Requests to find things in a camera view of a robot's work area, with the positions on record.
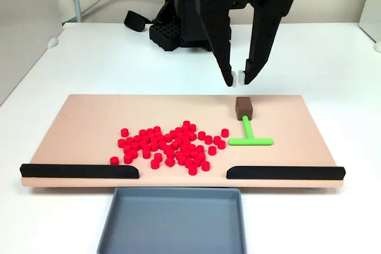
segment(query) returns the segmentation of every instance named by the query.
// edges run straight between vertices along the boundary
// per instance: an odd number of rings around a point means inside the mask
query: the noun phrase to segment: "wooden board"
[[[57,115],[31,164],[102,164],[123,150],[117,146],[120,129],[136,135],[140,129],[160,126],[164,133],[184,120],[210,135],[230,130],[229,138],[244,137],[235,114],[236,96],[70,95]],[[274,139],[272,146],[229,146],[207,155],[209,172],[162,163],[152,170],[139,152],[132,166],[139,179],[31,178],[24,186],[208,186],[208,187],[340,187],[343,180],[228,180],[226,171],[237,165],[336,167],[301,96],[251,96],[254,137]]]

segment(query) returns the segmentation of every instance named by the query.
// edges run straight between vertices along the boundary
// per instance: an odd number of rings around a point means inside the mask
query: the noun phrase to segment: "red cylinder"
[[[196,129],[197,129],[196,124],[190,124],[188,129],[191,132],[196,132]]]
[[[213,144],[218,145],[218,143],[220,141],[221,141],[221,137],[220,136],[214,136],[214,138],[213,138]]]
[[[157,150],[159,150],[159,146],[157,145],[157,143],[151,143],[149,148],[152,152],[156,152]]]
[[[205,144],[210,145],[213,143],[213,138],[210,135],[205,136]]]
[[[122,137],[127,137],[129,135],[129,130],[127,128],[123,128],[120,130],[120,134]]]
[[[132,144],[133,143],[133,138],[132,137],[127,137],[126,138],[126,144]]]
[[[154,159],[161,162],[163,161],[163,155],[161,153],[155,153]]]
[[[189,140],[194,141],[197,139],[197,135],[195,133],[189,133]]]
[[[138,150],[131,149],[130,150],[130,155],[131,155],[132,159],[136,159],[138,157]]]
[[[204,149],[204,146],[203,146],[203,145],[198,145],[198,146],[196,147],[196,150],[197,150],[197,152],[199,152],[199,153],[204,153],[204,152],[205,152],[205,149]]]
[[[189,158],[191,156],[190,150],[184,150],[183,155],[185,156],[185,158]]]
[[[119,158],[118,157],[111,157],[110,158],[110,164],[111,165],[119,165]]]
[[[118,140],[118,147],[119,148],[123,148],[124,144],[126,144],[126,140],[125,139],[119,139]]]
[[[191,165],[193,165],[193,160],[190,158],[185,158],[184,165],[186,168],[189,168]]]
[[[139,135],[133,136],[133,141],[134,142],[139,142],[140,140],[142,140],[142,138]]]
[[[210,146],[208,148],[208,154],[211,155],[211,156],[214,156],[215,154],[217,153],[217,149],[215,146]]]
[[[128,154],[131,150],[131,145],[125,145],[123,147],[123,153]]]
[[[147,135],[142,136],[141,141],[144,141],[146,144],[149,143],[149,137]]]
[[[157,170],[157,169],[159,169],[159,167],[160,167],[160,161],[158,161],[156,159],[151,160],[151,168],[152,169]]]
[[[201,162],[204,162],[204,161],[205,161],[205,158],[206,158],[205,153],[199,153],[199,154],[197,155],[197,158],[199,158],[199,159],[201,160]]]
[[[166,134],[166,135],[164,135],[164,140],[165,140],[165,142],[167,142],[167,143],[172,142],[172,135],[171,135],[171,134]]]
[[[210,163],[208,161],[204,161],[202,162],[201,164],[201,169],[204,171],[204,172],[207,172],[210,170]]]
[[[222,129],[221,130],[221,137],[228,138],[228,136],[229,136],[229,129],[226,129],[226,128]]]
[[[225,147],[226,147],[226,142],[225,142],[224,140],[219,141],[217,147],[218,147],[220,150],[225,149]]]
[[[189,166],[188,172],[190,175],[197,175],[197,167],[195,165]]]
[[[174,159],[173,158],[167,158],[167,159],[165,159],[165,164],[168,166],[168,167],[173,167],[174,166],[174,164],[175,164],[175,161],[174,161]]]
[[[201,167],[201,159],[200,159],[200,158],[194,158],[194,159],[193,159],[193,164],[194,164],[194,166],[196,166],[197,168],[198,168],[198,167]]]
[[[131,144],[131,149],[139,150],[140,149],[139,143],[138,142],[133,142]]]
[[[205,132],[204,131],[200,131],[198,133],[198,140],[205,140]]]
[[[125,154],[123,159],[124,159],[124,163],[125,164],[131,164],[132,163],[132,156],[131,156],[131,154]]]
[[[185,165],[185,157],[184,155],[180,155],[177,159],[177,163],[180,165],[180,166],[184,166]]]
[[[147,135],[147,130],[144,130],[144,129],[139,130],[139,135],[140,135],[140,137]]]

